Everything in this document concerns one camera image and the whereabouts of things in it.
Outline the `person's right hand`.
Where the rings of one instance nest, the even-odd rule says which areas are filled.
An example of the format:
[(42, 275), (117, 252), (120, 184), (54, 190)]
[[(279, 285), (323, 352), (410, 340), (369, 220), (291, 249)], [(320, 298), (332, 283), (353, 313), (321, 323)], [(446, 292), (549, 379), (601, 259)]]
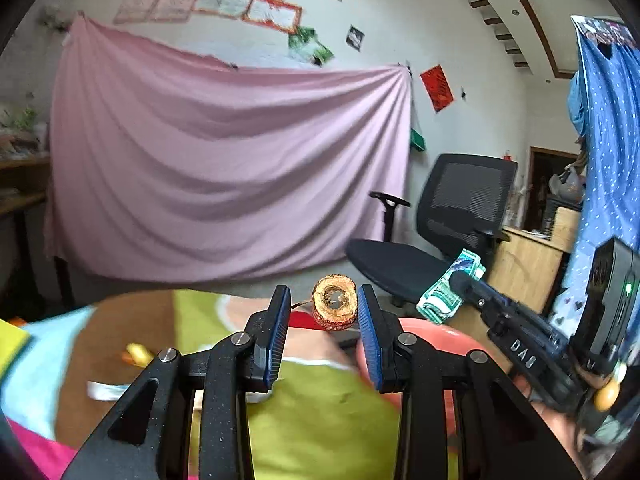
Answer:
[(580, 451), (584, 443), (584, 430), (580, 429), (567, 414), (552, 410), (546, 404), (535, 400), (532, 387), (522, 375), (516, 375), (513, 378), (513, 382), (560, 441), (562, 447), (580, 471), (582, 478), (587, 478), (588, 470), (582, 464), (582, 458), (580, 457)]

